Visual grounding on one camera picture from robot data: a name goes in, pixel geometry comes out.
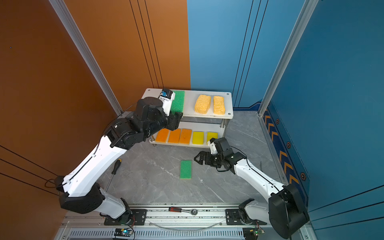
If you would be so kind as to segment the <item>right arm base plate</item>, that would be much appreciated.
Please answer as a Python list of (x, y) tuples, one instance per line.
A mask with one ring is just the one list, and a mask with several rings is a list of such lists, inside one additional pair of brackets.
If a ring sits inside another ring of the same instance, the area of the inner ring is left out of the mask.
[(266, 222), (260, 220), (251, 220), (249, 217), (246, 217), (245, 211), (240, 209), (226, 209), (226, 223), (228, 226), (235, 225), (249, 225), (249, 226), (264, 226), (267, 225)]

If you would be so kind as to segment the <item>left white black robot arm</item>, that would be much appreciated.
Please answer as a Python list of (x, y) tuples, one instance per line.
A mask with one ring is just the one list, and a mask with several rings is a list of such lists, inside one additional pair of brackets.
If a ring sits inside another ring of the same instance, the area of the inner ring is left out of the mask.
[(169, 99), (146, 97), (138, 101), (134, 112), (114, 120), (90, 154), (71, 173), (55, 179), (56, 189), (62, 193), (61, 208), (79, 214), (98, 212), (127, 225), (132, 218), (128, 203), (107, 193), (97, 180), (135, 144), (162, 129), (179, 127), (183, 113), (172, 114), (171, 105)]

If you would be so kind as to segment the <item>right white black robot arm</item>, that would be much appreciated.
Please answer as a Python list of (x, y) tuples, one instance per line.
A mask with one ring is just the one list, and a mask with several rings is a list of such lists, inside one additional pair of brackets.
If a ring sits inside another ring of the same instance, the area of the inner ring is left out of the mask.
[(309, 222), (307, 207), (299, 189), (284, 185), (256, 168), (241, 150), (236, 153), (226, 138), (208, 140), (210, 151), (199, 152), (194, 161), (234, 175), (248, 182), (268, 203), (268, 220), (273, 229), (284, 239), (289, 239)]

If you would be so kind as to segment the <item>green sponge bottom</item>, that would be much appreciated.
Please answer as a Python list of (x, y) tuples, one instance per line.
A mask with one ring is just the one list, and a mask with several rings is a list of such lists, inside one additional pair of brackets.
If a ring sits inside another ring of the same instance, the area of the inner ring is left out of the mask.
[(192, 178), (192, 161), (183, 160), (180, 165), (180, 179), (190, 180)]

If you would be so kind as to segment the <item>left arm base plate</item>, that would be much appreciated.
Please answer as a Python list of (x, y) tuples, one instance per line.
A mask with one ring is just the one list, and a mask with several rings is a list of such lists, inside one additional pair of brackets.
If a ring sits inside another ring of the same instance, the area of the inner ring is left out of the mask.
[(144, 226), (147, 217), (146, 209), (133, 209), (131, 214), (123, 214), (117, 219), (112, 219), (111, 217), (105, 217), (104, 225), (105, 226)]

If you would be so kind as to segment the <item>orange sponge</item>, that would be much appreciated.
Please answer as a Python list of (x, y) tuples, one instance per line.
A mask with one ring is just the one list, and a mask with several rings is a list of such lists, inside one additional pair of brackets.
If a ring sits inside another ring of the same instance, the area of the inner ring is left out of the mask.
[(181, 129), (176, 129), (170, 132), (168, 143), (169, 144), (178, 144), (180, 141)]
[(191, 129), (182, 129), (179, 144), (189, 145), (193, 131)]

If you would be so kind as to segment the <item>green sponge top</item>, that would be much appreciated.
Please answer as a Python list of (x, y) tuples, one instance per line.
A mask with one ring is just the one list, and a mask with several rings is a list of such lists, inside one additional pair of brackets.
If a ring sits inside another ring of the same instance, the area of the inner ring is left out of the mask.
[(175, 114), (176, 112), (184, 112), (185, 104), (185, 91), (174, 91), (175, 99), (172, 102), (171, 112)]

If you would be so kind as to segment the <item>pale yellow sponge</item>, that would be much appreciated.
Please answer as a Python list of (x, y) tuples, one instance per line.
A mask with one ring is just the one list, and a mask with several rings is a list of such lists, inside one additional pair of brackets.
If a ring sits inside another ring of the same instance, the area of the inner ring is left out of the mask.
[(170, 131), (168, 129), (162, 129), (157, 133), (156, 136), (156, 142), (157, 143), (166, 143), (168, 136), (170, 134)]

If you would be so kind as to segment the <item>green sponge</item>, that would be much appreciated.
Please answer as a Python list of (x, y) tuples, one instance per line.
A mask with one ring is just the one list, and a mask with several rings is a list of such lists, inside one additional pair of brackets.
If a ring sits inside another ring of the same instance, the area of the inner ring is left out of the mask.
[(175, 99), (172, 102), (171, 112), (175, 114), (176, 112), (184, 112), (185, 104), (185, 91), (174, 91)]
[(190, 180), (192, 178), (192, 161), (183, 160), (180, 165), (180, 179)]

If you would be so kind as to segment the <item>tan cellulose sponge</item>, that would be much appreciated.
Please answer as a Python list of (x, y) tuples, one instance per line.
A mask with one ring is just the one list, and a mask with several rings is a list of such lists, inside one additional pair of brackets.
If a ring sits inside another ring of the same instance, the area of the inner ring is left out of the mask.
[(214, 96), (214, 109), (213, 113), (214, 115), (225, 115), (226, 108), (225, 108), (225, 99), (222, 96)]
[(199, 95), (195, 103), (195, 112), (197, 114), (205, 115), (208, 113), (211, 106), (211, 96)]

